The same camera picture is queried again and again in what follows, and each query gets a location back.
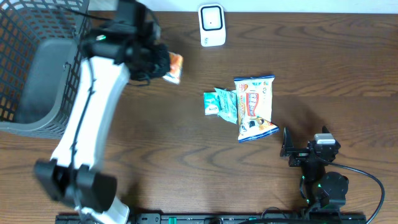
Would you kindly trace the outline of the large beige snack bag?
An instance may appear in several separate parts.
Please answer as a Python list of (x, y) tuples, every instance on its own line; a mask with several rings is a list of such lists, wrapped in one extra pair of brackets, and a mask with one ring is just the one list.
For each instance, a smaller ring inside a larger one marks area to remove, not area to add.
[(263, 75), (234, 79), (239, 142), (264, 138), (279, 131), (279, 127), (272, 123), (272, 82), (274, 78), (274, 75)]

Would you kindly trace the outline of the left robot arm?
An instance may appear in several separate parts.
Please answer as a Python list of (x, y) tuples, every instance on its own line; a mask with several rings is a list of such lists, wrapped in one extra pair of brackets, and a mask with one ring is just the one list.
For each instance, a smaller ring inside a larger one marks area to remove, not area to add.
[(170, 70), (154, 13), (120, 1), (115, 17), (81, 40), (80, 85), (66, 130), (50, 160), (34, 174), (49, 197), (74, 208), (82, 222), (127, 223), (130, 209), (116, 195), (117, 180), (102, 173), (106, 138), (125, 86), (147, 86)]

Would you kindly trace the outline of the light green snack packet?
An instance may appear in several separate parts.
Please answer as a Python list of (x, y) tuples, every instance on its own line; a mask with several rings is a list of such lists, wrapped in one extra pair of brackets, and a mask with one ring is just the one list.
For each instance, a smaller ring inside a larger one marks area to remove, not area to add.
[(220, 110), (218, 116), (233, 124), (237, 124), (238, 112), (237, 112), (237, 97), (236, 91), (229, 91), (227, 89), (215, 88), (218, 94)]

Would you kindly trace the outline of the teal small snack packet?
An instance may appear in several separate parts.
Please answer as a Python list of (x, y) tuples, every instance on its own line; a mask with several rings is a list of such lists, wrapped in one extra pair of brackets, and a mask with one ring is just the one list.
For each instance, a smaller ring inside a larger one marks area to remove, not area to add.
[(205, 115), (213, 115), (220, 112), (220, 100), (217, 92), (205, 92), (203, 100)]

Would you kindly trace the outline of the orange small snack packet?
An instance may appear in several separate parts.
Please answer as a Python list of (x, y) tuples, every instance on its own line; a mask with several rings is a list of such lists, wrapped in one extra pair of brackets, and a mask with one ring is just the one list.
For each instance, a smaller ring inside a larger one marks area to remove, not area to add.
[(169, 56), (170, 70), (162, 78), (167, 82), (179, 85), (183, 70), (183, 57), (173, 52), (169, 52)]

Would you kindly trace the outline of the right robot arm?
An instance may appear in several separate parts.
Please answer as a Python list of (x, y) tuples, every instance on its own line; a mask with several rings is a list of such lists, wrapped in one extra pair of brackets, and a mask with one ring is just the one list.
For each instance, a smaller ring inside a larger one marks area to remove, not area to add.
[(340, 208), (345, 205), (348, 178), (338, 172), (325, 170), (335, 160), (340, 147), (326, 127), (322, 127), (322, 132), (315, 134), (305, 148), (295, 147), (290, 131), (284, 129), (280, 156), (289, 158), (290, 167), (301, 168), (299, 189), (302, 198), (308, 203), (308, 207), (301, 211), (303, 218), (314, 218), (322, 213), (339, 215)]

